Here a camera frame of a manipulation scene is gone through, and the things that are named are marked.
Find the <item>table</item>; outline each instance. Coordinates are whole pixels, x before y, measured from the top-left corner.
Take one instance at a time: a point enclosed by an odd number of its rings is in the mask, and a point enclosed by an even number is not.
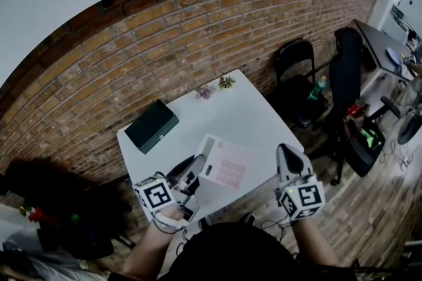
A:
[[[133,183],[150,177],[156,171],[167,174],[178,163],[195,154],[206,133],[253,151],[251,169],[243,176],[238,190],[200,178],[200,186],[195,193],[200,209],[192,222],[227,206],[272,178],[277,172],[276,149],[280,143],[303,151],[301,143],[246,76],[240,70],[227,75],[236,83],[224,90],[218,88],[218,79],[208,83],[216,88],[209,100],[196,99],[196,92],[192,91],[167,104],[179,123],[147,154],[138,150],[124,132],[129,125],[117,132]],[[151,221],[150,213],[143,209]]]
[[[363,95],[365,91],[371,87],[379,76],[385,73],[394,75],[406,82],[413,79],[413,76],[406,66],[402,67],[396,65],[387,54],[387,48],[391,47],[395,52],[403,53],[406,57],[410,57],[411,52],[404,44],[401,44],[389,35],[369,26],[366,23],[359,20],[355,20],[355,23],[363,37],[364,44],[371,52],[371,56],[377,66],[374,75],[364,84],[361,90],[361,95]]]

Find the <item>floor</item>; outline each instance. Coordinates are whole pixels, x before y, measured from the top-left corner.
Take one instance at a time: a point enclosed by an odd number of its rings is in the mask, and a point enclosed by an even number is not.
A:
[[[387,77],[379,79],[369,90],[364,99],[371,104],[371,110],[379,106],[382,94],[397,96],[400,93],[397,80]],[[313,162],[314,171],[324,182],[327,203],[322,212],[314,219],[323,235],[338,254],[342,265],[349,266],[358,258],[361,266],[397,265],[404,242],[409,239],[415,224],[422,215],[422,130],[408,143],[398,146],[394,154],[391,140],[397,137],[400,122],[389,127],[386,135],[384,153],[371,170],[370,174],[360,178],[346,164],[342,182],[331,186],[330,181],[336,176],[336,166],[329,158]],[[325,139],[320,129],[300,130],[292,128],[297,138],[309,153]],[[407,154],[411,164],[407,170],[400,167],[401,158]],[[261,185],[235,203],[212,215],[213,221],[237,221],[246,212],[253,212],[258,223],[264,220],[279,220],[282,211],[277,207],[274,189],[278,184],[276,177]],[[138,241],[147,225],[146,218],[138,205],[131,189],[130,181],[121,183],[119,188],[132,204],[133,211],[127,215],[129,230],[126,236]],[[191,237],[197,228],[189,230]],[[267,231],[280,237],[281,231],[276,226]],[[162,272],[166,272],[176,258],[179,243],[183,242],[179,233],[172,241],[167,252]],[[105,259],[94,261],[91,268],[119,271],[129,254],[129,249],[113,242],[115,253]],[[282,244],[292,253],[297,246],[292,231],[286,228]]]

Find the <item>person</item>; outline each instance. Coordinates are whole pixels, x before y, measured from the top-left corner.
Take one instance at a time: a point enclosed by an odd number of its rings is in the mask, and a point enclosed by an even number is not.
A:
[[[162,213],[174,220],[182,217],[176,206],[168,206]],[[275,237],[254,226],[252,214],[245,219],[203,228],[188,240],[160,280],[356,280],[353,273],[329,268],[338,266],[339,260],[310,218],[291,224],[300,263]],[[173,234],[165,233],[152,221],[121,273],[111,273],[108,280],[155,280],[172,238]]]

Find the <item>office chair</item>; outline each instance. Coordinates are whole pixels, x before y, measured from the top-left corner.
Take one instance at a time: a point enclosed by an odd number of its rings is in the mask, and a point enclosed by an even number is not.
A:
[[[383,96],[381,101],[384,106],[370,117],[363,119],[363,130],[375,133],[376,144],[370,147],[361,133],[347,139],[344,117],[347,115],[348,108],[356,103],[361,94],[362,37],[353,28],[339,29],[334,35],[337,39],[337,55],[330,63],[334,106],[322,124],[328,140],[312,152],[309,158],[312,160],[329,156],[337,161],[338,177],[331,181],[332,185],[337,185],[342,178],[344,160],[361,177],[369,172],[385,143],[385,138],[374,121],[388,110],[400,117],[400,111],[387,97]]]
[[[281,77],[293,65],[310,60],[312,82],[307,76],[296,75],[282,82]],[[309,93],[315,86],[314,50],[310,41],[304,38],[284,44],[276,56],[277,89],[271,98],[271,105],[283,117],[290,118],[298,127],[304,129],[314,123],[328,108],[323,95],[317,100],[310,99]]]

